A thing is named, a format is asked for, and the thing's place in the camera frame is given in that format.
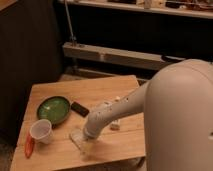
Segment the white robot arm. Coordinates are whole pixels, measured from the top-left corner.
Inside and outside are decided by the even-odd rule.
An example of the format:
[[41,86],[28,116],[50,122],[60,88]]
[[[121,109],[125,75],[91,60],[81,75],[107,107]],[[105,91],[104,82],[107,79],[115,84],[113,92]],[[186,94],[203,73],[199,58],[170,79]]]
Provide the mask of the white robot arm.
[[213,171],[213,65],[171,64],[114,104],[88,115],[96,139],[112,121],[144,114],[147,171]]

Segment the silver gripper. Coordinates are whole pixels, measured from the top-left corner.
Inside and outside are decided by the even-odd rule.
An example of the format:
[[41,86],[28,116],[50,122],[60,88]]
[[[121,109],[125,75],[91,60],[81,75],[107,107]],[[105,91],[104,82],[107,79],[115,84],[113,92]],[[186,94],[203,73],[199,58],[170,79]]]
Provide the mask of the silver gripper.
[[99,135],[90,133],[86,127],[83,128],[83,137],[85,141],[81,143],[81,152],[83,155],[89,155],[92,152],[94,141]]

